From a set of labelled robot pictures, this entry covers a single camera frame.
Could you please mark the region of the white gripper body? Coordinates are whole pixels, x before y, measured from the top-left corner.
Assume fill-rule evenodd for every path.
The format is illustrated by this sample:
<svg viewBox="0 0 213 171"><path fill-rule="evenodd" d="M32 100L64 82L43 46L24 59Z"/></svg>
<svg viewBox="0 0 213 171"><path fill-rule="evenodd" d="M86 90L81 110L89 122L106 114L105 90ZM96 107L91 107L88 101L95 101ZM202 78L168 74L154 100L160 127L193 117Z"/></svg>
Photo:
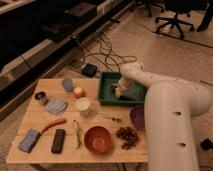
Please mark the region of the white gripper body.
<svg viewBox="0 0 213 171"><path fill-rule="evenodd" d="M131 80L128 80L128 79L122 77L118 81L117 88L120 91L121 96L127 95L131 87L132 87L132 81Z"/></svg>

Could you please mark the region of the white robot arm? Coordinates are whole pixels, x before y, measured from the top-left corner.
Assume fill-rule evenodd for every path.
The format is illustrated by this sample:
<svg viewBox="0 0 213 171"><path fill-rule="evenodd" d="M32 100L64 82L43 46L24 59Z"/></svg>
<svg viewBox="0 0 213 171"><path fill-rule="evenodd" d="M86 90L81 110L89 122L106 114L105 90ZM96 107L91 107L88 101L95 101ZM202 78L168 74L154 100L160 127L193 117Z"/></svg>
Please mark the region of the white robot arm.
<svg viewBox="0 0 213 171"><path fill-rule="evenodd" d="M149 171L200 171L191 118L210 109L205 86L147 72L139 62L123 64L116 93L124 95L135 83L148 88L144 118Z"/></svg>

